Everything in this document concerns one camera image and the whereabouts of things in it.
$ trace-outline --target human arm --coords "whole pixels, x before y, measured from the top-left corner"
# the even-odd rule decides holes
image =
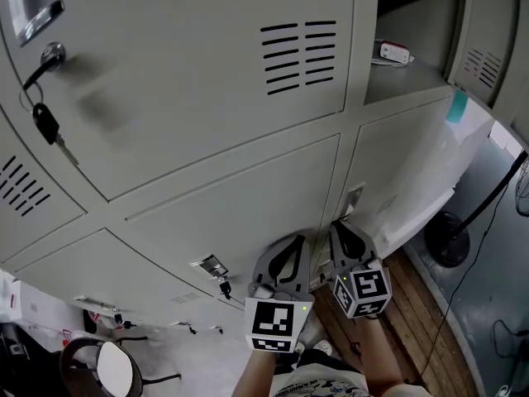
[[[395,385],[403,384],[397,359],[378,319],[357,318],[362,365],[369,392],[381,397]]]
[[[274,378],[276,355],[254,350],[232,397],[268,397]]]

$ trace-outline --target wooden pallet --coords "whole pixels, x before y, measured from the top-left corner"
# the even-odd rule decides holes
[[[381,323],[406,382],[423,384],[434,397],[477,397],[472,375],[446,323],[424,371],[443,313],[402,250],[386,258],[384,264],[390,271],[393,298]],[[336,350],[344,361],[361,369],[351,347],[358,341],[354,320],[346,318],[328,286],[314,295],[317,315]]]

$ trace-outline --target key ring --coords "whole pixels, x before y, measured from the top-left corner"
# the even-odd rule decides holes
[[[39,94],[41,95],[41,103],[43,103],[43,102],[44,102],[44,93],[42,92],[42,88],[41,88],[41,86],[39,85],[39,83],[37,83],[36,81],[35,81],[34,85],[38,88],[38,90],[39,90]],[[28,109],[28,108],[24,105],[24,103],[22,102],[22,91],[24,91],[24,90],[21,89],[20,92],[18,93],[18,101],[20,102],[20,105],[21,105],[24,109],[26,109],[29,113],[33,113],[33,108]],[[26,97],[27,97],[27,100],[31,103],[31,100],[30,100],[29,96],[27,95],[27,93],[26,93]]]

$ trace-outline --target fan pole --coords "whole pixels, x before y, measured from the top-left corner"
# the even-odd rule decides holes
[[[447,267],[455,267],[467,258],[470,251],[470,238],[466,228],[502,192],[526,158],[527,153],[524,150],[493,192],[464,221],[449,212],[439,212],[431,219],[425,228],[424,237],[428,251],[438,263]]]

